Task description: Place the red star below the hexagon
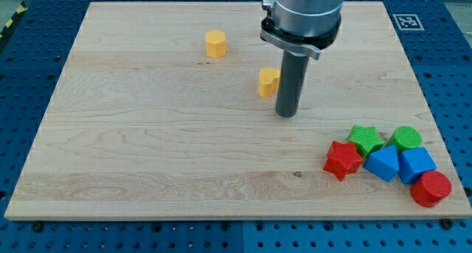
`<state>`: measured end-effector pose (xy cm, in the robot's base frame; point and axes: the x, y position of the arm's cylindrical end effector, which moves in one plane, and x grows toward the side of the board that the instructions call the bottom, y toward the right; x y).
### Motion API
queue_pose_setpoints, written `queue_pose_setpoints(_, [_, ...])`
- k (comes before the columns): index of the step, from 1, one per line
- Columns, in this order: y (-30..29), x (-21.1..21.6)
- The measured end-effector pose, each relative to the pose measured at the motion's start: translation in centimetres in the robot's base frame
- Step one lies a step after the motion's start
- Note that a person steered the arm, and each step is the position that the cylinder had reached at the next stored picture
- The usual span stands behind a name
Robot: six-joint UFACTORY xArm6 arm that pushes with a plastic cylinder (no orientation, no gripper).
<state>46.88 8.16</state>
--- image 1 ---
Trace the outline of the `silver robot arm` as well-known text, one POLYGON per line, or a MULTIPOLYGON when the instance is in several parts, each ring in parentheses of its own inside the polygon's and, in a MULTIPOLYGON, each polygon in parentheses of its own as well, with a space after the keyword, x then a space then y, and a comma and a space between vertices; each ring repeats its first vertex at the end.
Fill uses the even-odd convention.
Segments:
POLYGON ((296 56, 318 59, 335 39, 344 0, 262 0, 260 37, 296 56))

